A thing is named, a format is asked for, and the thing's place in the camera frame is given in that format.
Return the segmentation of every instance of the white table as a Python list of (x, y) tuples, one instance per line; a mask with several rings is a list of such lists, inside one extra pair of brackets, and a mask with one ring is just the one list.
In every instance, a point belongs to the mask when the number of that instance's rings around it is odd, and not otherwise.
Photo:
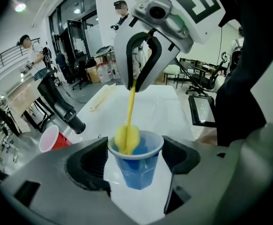
[[(78, 117), (86, 124), (84, 132), (77, 135), (69, 127), (64, 131), (63, 134), (72, 143), (98, 136), (112, 138), (116, 129), (125, 124), (129, 91), (124, 86), (115, 86), (95, 111), (89, 111), (96, 97), (107, 87), (103, 86), (78, 113)], [(150, 85), (145, 91), (137, 93), (131, 124), (138, 126), (140, 130), (193, 141), (186, 115), (172, 86)], [(171, 172), (161, 152), (153, 182), (143, 190), (126, 186), (110, 152), (104, 169), (104, 180), (110, 183), (112, 201), (135, 222), (148, 224), (164, 217), (163, 210), (170, 189)]]

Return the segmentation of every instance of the desk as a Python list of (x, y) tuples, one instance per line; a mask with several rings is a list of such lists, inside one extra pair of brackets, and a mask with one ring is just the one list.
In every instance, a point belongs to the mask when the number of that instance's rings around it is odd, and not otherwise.
[[(26, 126), (23, 124), (24, 121), (19, 119), (22, 115), (26, 117), (34, 129), (38, 129), (40, 132), (43, 132), (45, 122), (54, 115), (51, 109), (40, 98), (40, 94), (37, 90), (40, 81), (41, 80), (37, 80), (30, 84), (9, 103), (10, 112), (22, 132), (27, 131)], [(26, 111), (32, 103), (35, 103), (36, 108), (38, 106), (39, 109), (44, 113), (42, 121), (38, 124)], [(47, 112), (40, 106), (40, 104), (50, 113), (50, 115), (47, 114)]]
[[(63, 134), (72, 143), (104, 136), (111, 138), (115, 135), (116, 129), (125, 124), (129, 91), (124, 86), (115, 86), (93, 112), (89, 111), (96, 97), (107, 87), (103, 86), (77, 114), (86, 124), (83, 133), (77, 135), (71, 128), (65, 129)], [(138, 126), (140, 130), (194, 140), (186, 115), (172, 86), (150, 85), (145, 91), (136, 93), (131, 124)], [(110, 152), (104, 168), (104, 180), (110, 183), (112, 201), (134, 221), (148, 224), (164, 217), (163, 210), (169, 194), (171, 172), (161, 152), (153, 182), (143, 190), (126, 186)]]
[(209, 66), (209, 65), (207, 65), (207, 64), (204, 64), (202, 67), (204, 67), (204, 68), (207, 68), (207, 69), (211, 70), (211, 72), (214, 72), (214, 71), (216, 70), (216, 68), (211, 67), (211, 66)]

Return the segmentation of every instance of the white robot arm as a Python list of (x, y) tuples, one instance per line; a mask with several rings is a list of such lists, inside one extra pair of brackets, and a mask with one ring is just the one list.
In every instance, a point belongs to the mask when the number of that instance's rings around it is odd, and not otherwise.
[(225, 15), (219, 0), (149, 0), (138, 4), (114, 40), (118, 71), (130, 90), (132, 51), (146, 41), (152, 55), (138, 76), (136, 91), (145, 90), (180, 51), (205, 43)]

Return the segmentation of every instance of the blue plastic cup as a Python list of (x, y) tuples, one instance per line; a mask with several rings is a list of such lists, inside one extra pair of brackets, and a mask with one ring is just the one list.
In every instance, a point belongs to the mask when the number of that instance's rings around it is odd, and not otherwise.
[(148, 131), (140, 131), (140, 144), (132, 155), (124, 155), (118, 152), (118, 148), (114, 144), (114, 137), (109, 140), (108, 149), (115, 156), (129, 188), (142, 190), (151, 185), (158, 154), (163, 143), (162, 136)]

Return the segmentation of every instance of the yellow sponge brush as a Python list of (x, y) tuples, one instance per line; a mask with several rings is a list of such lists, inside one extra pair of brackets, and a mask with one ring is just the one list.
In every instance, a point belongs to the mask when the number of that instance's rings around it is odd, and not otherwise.
[(120, 126), (117, 129), (116, 135), (114, 137), (114, 143), (118, 147), (118, 152), (127, 155), (132, 155), (134, 149), (140, 143), (140, 131), (138, 127), (130, 126), (134, 104), (135, 86), (136, 80), (133, 81), (133, 85), (130, 91), (126, 126)]

